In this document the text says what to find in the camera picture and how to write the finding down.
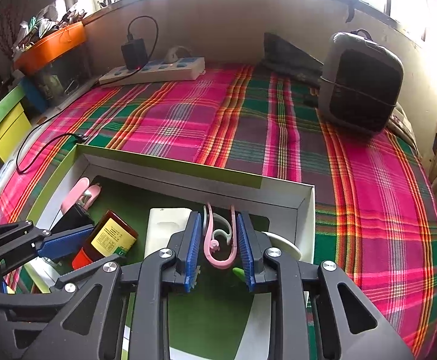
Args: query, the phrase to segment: bed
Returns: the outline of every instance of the bed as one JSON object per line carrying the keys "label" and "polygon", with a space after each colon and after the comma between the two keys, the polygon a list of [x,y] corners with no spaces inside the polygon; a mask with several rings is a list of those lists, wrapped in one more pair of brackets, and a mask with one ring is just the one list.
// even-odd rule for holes
{"label": "bed", "polygon": [[[418,358],[437,333],[437,209],[414,151],[327,123],[307,86],[264,68],[207,66],[196,81],[93,88],[32,145],[88,144],[315,185],[315,263],[334,260]],[[0,196],[0,224],[27,217],[73,147],[50,145]],[[16,287],[20,270],[7,277]]]}

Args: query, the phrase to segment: yellow box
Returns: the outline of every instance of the yellow box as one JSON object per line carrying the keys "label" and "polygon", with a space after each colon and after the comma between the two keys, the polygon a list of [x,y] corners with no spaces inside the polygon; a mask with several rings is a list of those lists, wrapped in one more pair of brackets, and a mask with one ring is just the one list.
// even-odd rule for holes
{"label": "yellow box", "polygon": [[20,103],[0,122],[0,159],[6,162],[32,126]]}

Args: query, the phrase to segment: yellow label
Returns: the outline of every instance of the yellow label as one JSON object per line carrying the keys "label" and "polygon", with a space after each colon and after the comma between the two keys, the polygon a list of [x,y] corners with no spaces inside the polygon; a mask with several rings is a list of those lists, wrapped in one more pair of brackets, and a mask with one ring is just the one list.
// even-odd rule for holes
{"label": "yellow label", "polygon": [[110,218],[93,239],[92,246],[108,257],[114,253],[127,253],[135,241],[132,235]]}

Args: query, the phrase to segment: black power adapter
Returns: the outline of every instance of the black power adapter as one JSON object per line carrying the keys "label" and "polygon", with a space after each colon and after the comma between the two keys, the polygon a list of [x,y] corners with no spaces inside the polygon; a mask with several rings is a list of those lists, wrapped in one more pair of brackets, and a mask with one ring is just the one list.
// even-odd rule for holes
{"label": "black power adapter", "polygon": [[145,42],[142,38],[130,39],[129,41],[122,45],[122,55],[123,60],[127,66],[127,69],[135,70],[141,69],[148,63],[147,50],[145,49]]}

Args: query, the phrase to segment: red bottle cap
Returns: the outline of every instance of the red bottle cap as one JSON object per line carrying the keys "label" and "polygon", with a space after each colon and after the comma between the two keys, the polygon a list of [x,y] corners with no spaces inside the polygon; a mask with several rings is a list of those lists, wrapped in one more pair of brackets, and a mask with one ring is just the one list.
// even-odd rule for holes
{"label": "red bottle cap", "polygon": [[83,251],[83,247],[81,247],[80,251],[71,262],[71,265],[73,269],[76,271],[77,269],[83,268],[84,266],[87,266],[88,264],[91,263],[93,263],[93,261]]}

